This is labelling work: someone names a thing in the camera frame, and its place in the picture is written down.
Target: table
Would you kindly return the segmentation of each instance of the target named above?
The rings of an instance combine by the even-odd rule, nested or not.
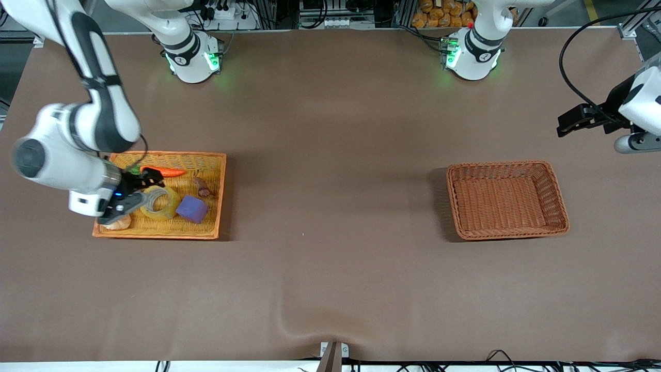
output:
[[[571,32],[513,30],[478,82],[403,31],[238,34],[198,85],[148,36],[109,36],[150,149],[228,154],[213,242],[92,238],[67,192],[11,169],[42,106],[87,99],[59,46],[33,51],[0,133],[0,359],[297,359],[332,338],[358,359],[658,357],[660,155],[556,137],[580,102]],[[566,57],[596,101],[640,64],[614,28]],[[554,166],[570,232],[462,242],[445,168],[528,159]]]

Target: blue sponge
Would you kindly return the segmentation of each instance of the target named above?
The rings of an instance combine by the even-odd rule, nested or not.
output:
[[[181,217],[199,224],[206,215],[209,208],[204,201],[190,195],[186,195],[181,204],[176,208],[176,213]]]

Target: yellow tape roll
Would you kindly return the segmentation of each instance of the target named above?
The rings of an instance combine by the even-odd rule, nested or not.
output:
[[[147,202],[140,207],[140,211],[145,216],[153,218],[156,221],[166,221],[176,216],[176,208],[181,203],[179,194],[172,190],[170,187],[152,186],[144,191],[147,195]],[[167,195],[167,205],[161,210],[154,210],[154,203],[161,195]]]

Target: carrot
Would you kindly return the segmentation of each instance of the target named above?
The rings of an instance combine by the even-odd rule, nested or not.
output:
[[[153,165],[143,165],[143,166],[141,166],[140,167],[140,173],[142,173],[142,171],[145,168],[156,169],[157,171],[161,172],[161,175],[163,177],[178,177],[178,176],[186,173],[186,171],[183,170],[183,169],[162,168],[162,167],[155,167]]]

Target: orange wicker basket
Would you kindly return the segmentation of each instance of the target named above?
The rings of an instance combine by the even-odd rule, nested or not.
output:
[[[536,238],[569,231],[551,164],[463,163],[447,169],[457,233],[464,240]]]
[[[127,151],[112,154],[110,161],[119,167],[129,166],[142,156],[142,151]],[[193,184],[195,175],[206,181],[212,195],[202,199],[209,208],[199,224],[180,216],[166,221],[156,221],[145,216],[139,209],[131,213],[131,224],[124,230],[108,230],[94,222],[92,235],[97,238],[133,238],[133,239],[216,239],[220,230],[220,211],[223,203],[225,166],[227,156],[217,152],[170,152],[150,151],[141,165],[186,169],[184,175],[164,178],[165,185],[173,188],[180,196],[197,197],[197,186]],[[157,199],[154,207],[162,208],[166,201]]]

